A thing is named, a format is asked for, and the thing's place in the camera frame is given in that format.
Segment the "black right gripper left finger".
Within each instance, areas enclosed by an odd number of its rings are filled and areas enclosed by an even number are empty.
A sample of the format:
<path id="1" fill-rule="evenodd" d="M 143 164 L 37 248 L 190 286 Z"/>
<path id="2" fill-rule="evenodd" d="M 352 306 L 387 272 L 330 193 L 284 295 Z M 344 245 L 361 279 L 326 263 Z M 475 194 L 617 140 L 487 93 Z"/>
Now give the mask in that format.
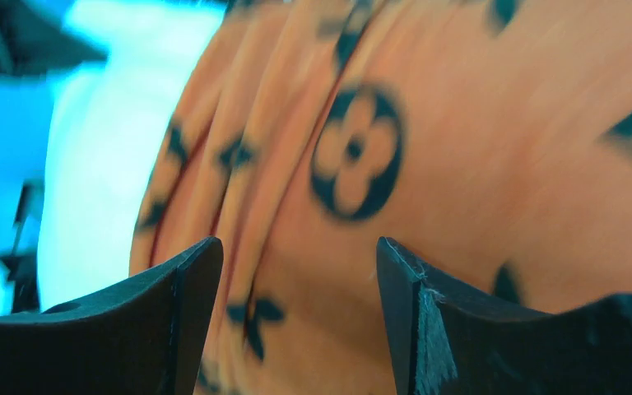
<path id="1" fill-rule="evenodd" d="M 42 313 L 0 317 L 0 394 L 190 394 L 221 276 L 209 237 Z"/>

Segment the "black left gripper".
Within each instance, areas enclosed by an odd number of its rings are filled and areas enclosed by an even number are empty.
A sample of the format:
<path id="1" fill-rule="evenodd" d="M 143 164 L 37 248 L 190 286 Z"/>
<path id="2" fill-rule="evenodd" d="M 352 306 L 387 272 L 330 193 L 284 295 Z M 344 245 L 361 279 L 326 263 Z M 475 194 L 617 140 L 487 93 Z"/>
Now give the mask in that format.
<path id="1" fill-rule="evenodd" d="M 41 77 L 105 61 L 104 50 L 64 30 L 59 19 L 25 1 L 0 1 L 0 77 Z"/>

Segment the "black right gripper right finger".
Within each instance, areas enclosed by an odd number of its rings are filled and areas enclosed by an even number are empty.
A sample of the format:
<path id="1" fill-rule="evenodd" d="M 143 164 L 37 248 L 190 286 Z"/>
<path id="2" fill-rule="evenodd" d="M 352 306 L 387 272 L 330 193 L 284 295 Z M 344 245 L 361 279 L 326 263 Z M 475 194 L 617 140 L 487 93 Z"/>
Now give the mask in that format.
<path id="1" fill-rule="evenodd" d="M 399 394 L 632 394 L 632 294 L 545 314 L 488 295 L 396 240 L 377 276 Z"/>

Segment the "white pillow insert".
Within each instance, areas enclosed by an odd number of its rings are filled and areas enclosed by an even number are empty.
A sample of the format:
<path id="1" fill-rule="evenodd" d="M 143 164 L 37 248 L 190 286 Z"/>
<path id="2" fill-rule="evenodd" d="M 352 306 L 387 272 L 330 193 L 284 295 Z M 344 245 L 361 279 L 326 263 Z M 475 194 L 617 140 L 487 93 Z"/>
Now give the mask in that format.
<path id="1" fill-rule="evenodd" d="M 132 232 L 170 114 L 225 7 L 77 1 L 67 28 L 109 50 L 56 76 L 37 277 L 42 309 L 125 279 Z"/>

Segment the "orange patterned pillowcase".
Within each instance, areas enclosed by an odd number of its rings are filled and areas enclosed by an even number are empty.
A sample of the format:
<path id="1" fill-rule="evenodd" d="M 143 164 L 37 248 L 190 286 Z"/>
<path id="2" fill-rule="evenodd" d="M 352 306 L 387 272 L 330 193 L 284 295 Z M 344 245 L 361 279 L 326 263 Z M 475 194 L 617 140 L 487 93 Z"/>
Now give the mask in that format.
<path id="1" fill-rule="evenodd" d="M 560 312 L 632 292 L 632 1 L 270 1 L 200 57 L 133 235 L 213 235 L 198 394 L 391 394 L 388 236 Z"/>

